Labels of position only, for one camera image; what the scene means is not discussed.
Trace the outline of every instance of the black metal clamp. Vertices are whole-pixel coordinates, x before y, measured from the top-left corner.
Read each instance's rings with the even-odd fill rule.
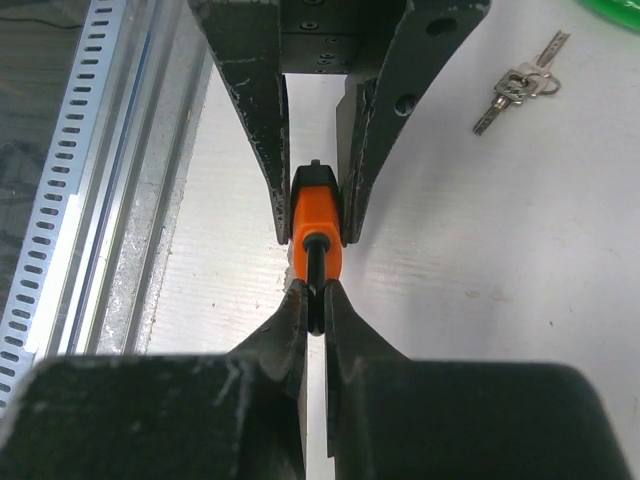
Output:
[[[631,478],[575,370],[412,361],[324,291],[336,479]],[[0,425],[0,478],[304,479],[308,298],[295,280],[227,355],[41,364]]]
[[[337,107],[342,243],[356,243],[391,148],[490,0],[189,0],[291,237],[285,73],[344,74]]]

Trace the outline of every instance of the key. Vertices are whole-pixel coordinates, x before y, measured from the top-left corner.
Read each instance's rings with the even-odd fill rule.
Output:
[[[527,80],[526,74],[516,70],[509,70],[507,74],[493,88],[496,96],[493,103],[485,114],[478,120],[473,127],[473,133],[482,135],[489,125],[498,118],[511,105],[521,105],[528,97],[533,95],[537,89],[538,83],[533,80]]]
[[[536,98],[539,95],[553,95],[562,88],[560,81],[549,69],[569,36],[568,33],[558,31],[533,62],[525,62],[517,70],[509,70],[500,79],[494,87],[496,96],[491,107],[473,127],[476,135],[482,135],[500,113],[511,105],[521,105],[527,98]]]
[[[538,83],[537,88],[531,94],[531,98],[535,98],[538,95],[553,95],[562,87],[560,81],[551,75],[549,70],[556,55],[558,55],[558,52],[570,36],[570,33],[564,33],[562,30],[558,30],[547,47],[533,62],[525,62],[518,67],[517,70],[524,73],[526,79],[535,77]]]

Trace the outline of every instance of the perforated metal strip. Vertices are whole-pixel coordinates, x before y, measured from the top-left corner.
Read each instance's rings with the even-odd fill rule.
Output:
[[[93,0],[78,43],[13,284],[0,323],[0,413],[31,368],[29,342],[71,196],[78,192],[127,0]]]

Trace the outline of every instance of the bolt hole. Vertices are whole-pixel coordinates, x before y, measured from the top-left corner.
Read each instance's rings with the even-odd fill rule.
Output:
[[[50,222],[37,222],[36,227],[42,228],[44,230],[54,230],[56,226]]]
[[[19,323],[16,322],[9,322],[9,326],[11,328],[14,328],[13,325],[20,325]],[[20,330],[19,328],[15,328],[16,330],[20,330],[21,332],[26,332],[27,331],[27,326],[26,325],[21,325],[24,327],[24,330]],[[0,373],[2,375],[6,375],[7,377],[15,377],[16,376],[16,371],[15,370],[11,370],[10,368],[7,367],[0,367]],[[2,407],[6,407],[7,404],[5,402],[0,402],[0,406]]]
[[[24,318],[25,320],[31,318],[31,314],[29,312],[25,312],[24,310],[20,310],[18,308],[14,308],[13,310],[11,310],[11,313],[16,317]]]
[[[418,97],[411,93],[401,96],[396,101],[395,111],[399,117],[408,117],[413,112],[418,104]]]
[[[24,270],[29,273],[35,273],[36,275],[42,275],[43,272],[40,267],[34,267],[33,265],[25,265]]]
[[[10,362],[18,362],[20,360],[20,357],[18,357],[16,354],[14,353],[9,353],[9,352],[0,352],[0,357],[4,358],[5,360],[9,360]]]
[[[22,324],[22,323],[18,323],[18,322],[9,322],[9,326],[11,328],[13,328],[14,330],[18,330],[19,332],[26,332],[27,331],[27,326]],[[0,367],[0,373],[3,373],[5,375],[9,375],[10,377],[13,377],[13,375],[15,375],[16,373],[13,372],[13,370],[11,370],[10,372],[13,372],[13,375],[7,371],[8,369],[4,368],[4,367]]]
[[[319,26],[320,25],[318,25],[316,22],[303,22],[300,24],[300,28],[308,32],[311,30],[317,30]]]
[[[33,237],[34,242],[39,243],[40,245],[51,245],[51,240],[44,237]]]
[[[24,342],[22,340],[20,340],[19,338],[10,337],[9,335],[4,337],[4,341],[7,342],[9,345],[13,345],[14,347],[24,346]],[[0,390],[2,390],[3,392],[10,392],[11,387],[0,383]]]
[[[40,285],[38,285],[36,282],[32,282],[31,280],[20,280],[20,285],[26,288],[31,288],[32,290],[37,290],[38,288],[40,288]]]
[[[458,21],[455,18],[439,18],[427,25],[427,35],[441,37],[454,32],[456,28],[458,28]]]
[[[29,255],[31,258],[37,258],[38,260],[46,260],[46,259],[47,259],[47,256],[46,256],[44,253],[42,253],[42,252],[38,252],[37,250],[31,250],[31,251],[28,253],[28,255]],[[33,284],[35,285],[35,287],[31,287],[30,285],[27,285],[27,283],[33,283]],[[22,280],[22,281],[20,282],[20,285],[23,285],[23,286],[25,286],[25,287],[29,287],[29,288],[38,288],[38,284],[37,284],[37,283],[34,283],[34,282],[28,282],[27,280]]]

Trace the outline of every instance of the screw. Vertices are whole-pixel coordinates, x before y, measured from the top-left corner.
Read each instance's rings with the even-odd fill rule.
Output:
[[[300,24],[300,28],[307,31],[317,30],[319,26],[320,25],[318,25],[316,22],[303,22]]]

